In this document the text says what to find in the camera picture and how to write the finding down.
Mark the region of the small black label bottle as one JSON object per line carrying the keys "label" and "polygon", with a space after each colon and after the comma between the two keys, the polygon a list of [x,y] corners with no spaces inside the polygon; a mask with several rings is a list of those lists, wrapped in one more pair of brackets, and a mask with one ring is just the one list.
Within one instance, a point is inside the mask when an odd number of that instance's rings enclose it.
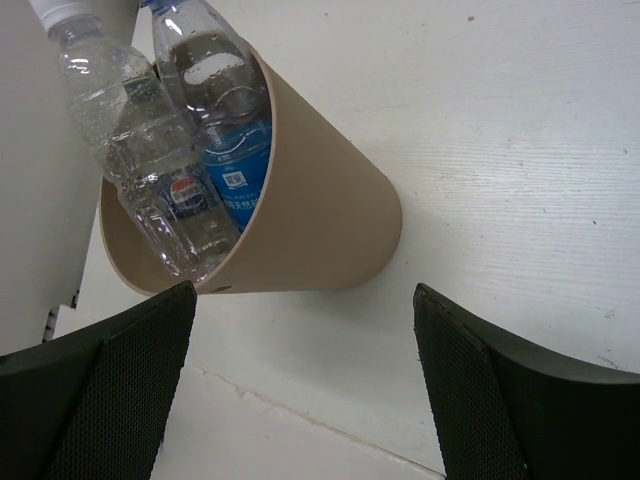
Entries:
{"label": "small black label bottle", "polygon": [[215,187],[200,164],[162,174],[155,189],[177,220],[209,212],[219,206]]}

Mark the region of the blue label water bottle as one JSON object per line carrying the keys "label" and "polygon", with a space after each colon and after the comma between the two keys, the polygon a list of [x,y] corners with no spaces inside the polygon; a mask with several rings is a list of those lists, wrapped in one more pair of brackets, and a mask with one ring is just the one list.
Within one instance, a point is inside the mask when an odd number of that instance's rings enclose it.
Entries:
{"label": "blue label water bottle", "polygon": [[272,113],[249,44],[206,1],[149,1],[156,67],[229,214],[245,229],[265,182]]}

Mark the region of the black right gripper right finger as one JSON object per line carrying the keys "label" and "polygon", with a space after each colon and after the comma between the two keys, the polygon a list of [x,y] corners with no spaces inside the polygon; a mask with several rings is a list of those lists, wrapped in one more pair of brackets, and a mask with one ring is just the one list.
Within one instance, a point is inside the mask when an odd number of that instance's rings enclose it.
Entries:
{"label": "black right gripper right finger", "polygon": [[424,284],[413,309],[446,478],[638,478],[638,374],[544,348]]}

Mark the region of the clear unlabelled plastic bottle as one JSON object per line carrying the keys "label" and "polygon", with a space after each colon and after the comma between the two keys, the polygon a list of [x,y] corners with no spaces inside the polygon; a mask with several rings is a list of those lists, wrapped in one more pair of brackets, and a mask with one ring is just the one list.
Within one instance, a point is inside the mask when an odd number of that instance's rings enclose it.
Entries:
{"label": "clear unlabelled plastic bottle", "polygon": [[217,208],[183,220],[173,217],[157,193],[162,174],[192,164],[205,168],[151,63],[106,33],[86,1],[31,6],[60,48],[72,123],[120,204],[170,274],[192,281],[206,277],[239,233],[218,193]]}

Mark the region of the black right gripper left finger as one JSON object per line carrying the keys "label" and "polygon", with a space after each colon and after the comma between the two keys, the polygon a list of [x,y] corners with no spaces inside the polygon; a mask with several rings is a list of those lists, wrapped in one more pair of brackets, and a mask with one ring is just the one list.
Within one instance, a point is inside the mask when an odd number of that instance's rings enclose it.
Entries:
{"label": "black right gripper left finger", "polygon": [[195,288],[185,281],[2,356],[2,478],[150,478],[195,310]]}

